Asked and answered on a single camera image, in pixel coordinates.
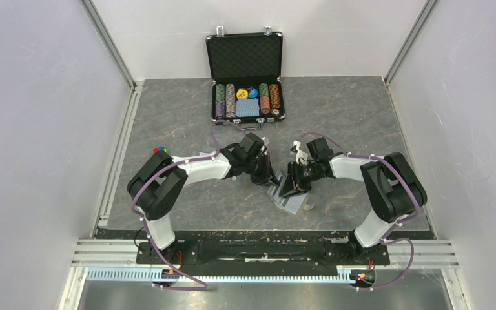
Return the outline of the clear plastic card sleeve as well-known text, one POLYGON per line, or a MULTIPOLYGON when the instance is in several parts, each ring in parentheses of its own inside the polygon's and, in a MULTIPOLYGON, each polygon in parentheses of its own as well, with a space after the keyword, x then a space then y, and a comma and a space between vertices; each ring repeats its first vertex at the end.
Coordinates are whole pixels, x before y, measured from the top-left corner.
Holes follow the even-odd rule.
POLYGON ((190 153, 190 157, 215 157, 219 155, 219 149, 205 145, 196 146, 190 153))

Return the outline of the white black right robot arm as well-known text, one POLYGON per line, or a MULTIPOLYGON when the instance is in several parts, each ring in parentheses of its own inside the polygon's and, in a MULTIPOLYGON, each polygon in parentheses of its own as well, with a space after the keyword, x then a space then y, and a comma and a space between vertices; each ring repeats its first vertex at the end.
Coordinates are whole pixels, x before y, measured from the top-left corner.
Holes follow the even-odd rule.
POLYGON ((296 157, 287 166, 278 195, 290 198, 307 194, 314 181, 324 178, 362 182, 371 211, 349 235, 347 255, 356 264, 370 259, 373 249, 384 245, 395 227, 418 216, 428 202, 426 190, 399 152, 385 156, 333 152, 324 136, 307 143, 307 149, 303 152, 299 141, 293 143, 291 150, 296 157))

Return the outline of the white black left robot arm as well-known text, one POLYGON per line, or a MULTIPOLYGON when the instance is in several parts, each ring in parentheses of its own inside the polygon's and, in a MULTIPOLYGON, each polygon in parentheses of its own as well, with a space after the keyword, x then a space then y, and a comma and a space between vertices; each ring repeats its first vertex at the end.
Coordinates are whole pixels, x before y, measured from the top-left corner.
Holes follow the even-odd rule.
POLYGON ((242 174, 255 185, 279 184, 264 139, 253 133, 210 154, 177 157, 164 151, 154 153, 127 184, 132 211, 144 224, 154 257, 169 263, 177 255, 169 213, 184 187, 242 174))

